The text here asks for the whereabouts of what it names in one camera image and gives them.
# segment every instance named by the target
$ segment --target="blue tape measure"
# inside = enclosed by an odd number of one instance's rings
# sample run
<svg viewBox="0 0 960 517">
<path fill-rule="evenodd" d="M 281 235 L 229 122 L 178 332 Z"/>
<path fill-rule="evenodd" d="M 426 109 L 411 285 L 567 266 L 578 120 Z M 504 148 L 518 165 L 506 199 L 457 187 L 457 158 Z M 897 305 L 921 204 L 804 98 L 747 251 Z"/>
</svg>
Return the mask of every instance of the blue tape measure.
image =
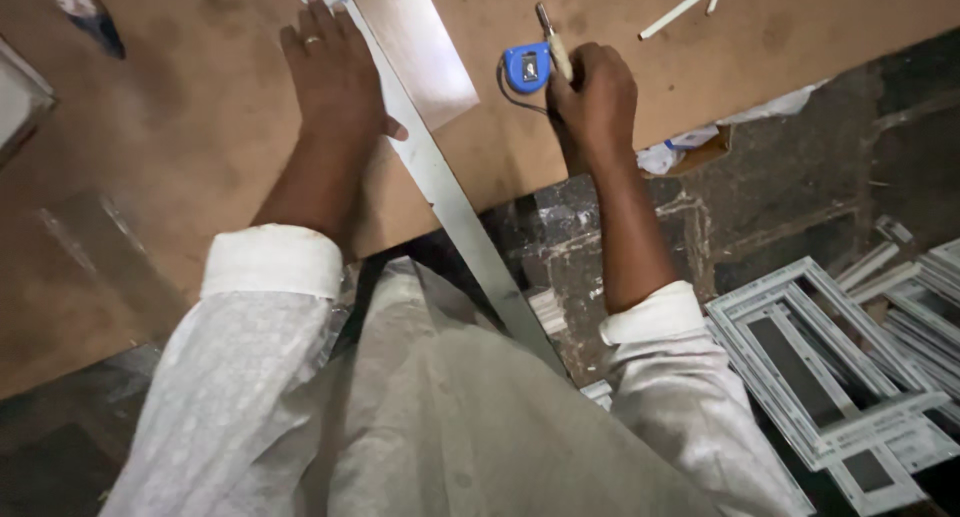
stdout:
<svg viewBox="0 0 960 517">
<path fill-rule="evenodd" d="M 550 78 L 550 45 L 546 42 L 507 49 L 503 53 L 507 83 L 517 93 L 533 93 Z"/>
</svg>

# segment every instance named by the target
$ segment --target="screwdriver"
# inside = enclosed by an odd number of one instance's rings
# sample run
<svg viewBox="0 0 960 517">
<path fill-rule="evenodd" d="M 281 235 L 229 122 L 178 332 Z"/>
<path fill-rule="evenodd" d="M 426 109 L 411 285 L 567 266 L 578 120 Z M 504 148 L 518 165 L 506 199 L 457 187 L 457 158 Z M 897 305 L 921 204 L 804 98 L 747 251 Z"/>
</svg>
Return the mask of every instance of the screwdriver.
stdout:
<svg viewBox="0 0 960 517">
<path fill-rule="evenodd" d="M 550 56 L 553 57 L 553 64 L 557 66 L 557 70 L 566 77 L 567 81 L 573 81 L 573 66 L 570 65 L 567 48 L 564 47 L 564 42 L 560 40 L 557 32 L 553 31 L 550 19 L 546 17 L 546 8 L 544 8 L 543 3 L 536 4 L 536 17 L 539 18 L 540 25 L 543 26 L 543 36 L 546 37 L 546 41 L 550 45 Z"/>
</svg>

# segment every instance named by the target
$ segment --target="person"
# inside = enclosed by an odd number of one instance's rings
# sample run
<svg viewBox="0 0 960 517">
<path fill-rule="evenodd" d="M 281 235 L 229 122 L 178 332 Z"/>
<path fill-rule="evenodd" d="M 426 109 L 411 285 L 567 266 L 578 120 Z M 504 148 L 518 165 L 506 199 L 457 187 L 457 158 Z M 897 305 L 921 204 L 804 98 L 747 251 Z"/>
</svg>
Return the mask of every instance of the person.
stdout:
<svg viewBox="0 0 960 517">
<path fill-rule="evenodd" d="M 671 267 L 632 149 L 637 86 L 610 47 L 578 48 L 548 97 L 599 199 L 611 413 L 409 258 L 329 358 L 365 165 L 404 136 L 332 10 L 308 0 L 280 34 L 299 139 L 252 227 L 214 239 L 102 515 L 798 515 Z"/>
</svg>

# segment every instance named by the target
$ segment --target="screwdriver handle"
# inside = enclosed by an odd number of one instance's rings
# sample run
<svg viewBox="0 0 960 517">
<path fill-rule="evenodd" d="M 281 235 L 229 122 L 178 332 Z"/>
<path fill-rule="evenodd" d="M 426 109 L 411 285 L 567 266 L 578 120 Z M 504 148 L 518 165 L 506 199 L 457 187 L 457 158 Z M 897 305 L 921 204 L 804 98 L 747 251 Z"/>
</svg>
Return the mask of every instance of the screwdriver handle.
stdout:
<svg viewBox="0 0 960 517">
<path fill-rule="evenodd" d="M 560 40 L 557 33 L 547 35 L 546 41 L 550 44 L 550 55 L 553 56 L 553 64 L 557 70 L 566 77 L 566 81 L 573 81 L 573 65 L 570 64 L 570 56 L 567 54 L 567 48 L 564 42 Z"/>
</svg>

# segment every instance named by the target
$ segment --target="concrete floor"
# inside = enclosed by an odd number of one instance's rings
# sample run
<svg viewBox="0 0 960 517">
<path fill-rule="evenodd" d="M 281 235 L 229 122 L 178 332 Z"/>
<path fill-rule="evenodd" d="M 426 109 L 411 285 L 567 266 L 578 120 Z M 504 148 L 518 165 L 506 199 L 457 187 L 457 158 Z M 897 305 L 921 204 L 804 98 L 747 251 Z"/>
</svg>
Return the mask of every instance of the concrete floor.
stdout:
<svg viewBox="0 0 960 517">
<path fill-rule="evenodd" d="M 877 240 L 873 221 L 884 213 L 911 229 L 918 250 L 960 236 L 958 155 L 953 32 L 838 76 L 797 116 L 737 127 L 729 155 L 648 188 L 679 274 L 707 301 L 805 255 L 835 274 Z M 482 219 L 521 287 L 556 291 L 568 327 L 553 337 L 576 385 L 599 379 L 605 348 L 597 327 L 606 313 L 590 179 L 569 179 Z M 481 298 L 442 231 L 389 255 L 401 253 Z M 0 484 L 11 486 L 0 489 L 0 513 L 95 514 L 125 458 L 155 363 L 155 352 L 136 349 L 0 401 Z M 90 472 L 63 472 L 71 469 Z M 823 492 L 818 507 L 849 509 L 822 475 L 804 481 Z M 935 493 L 949 488 L 923 486 L 950 507 L 950 497 Z"/>
</svg>

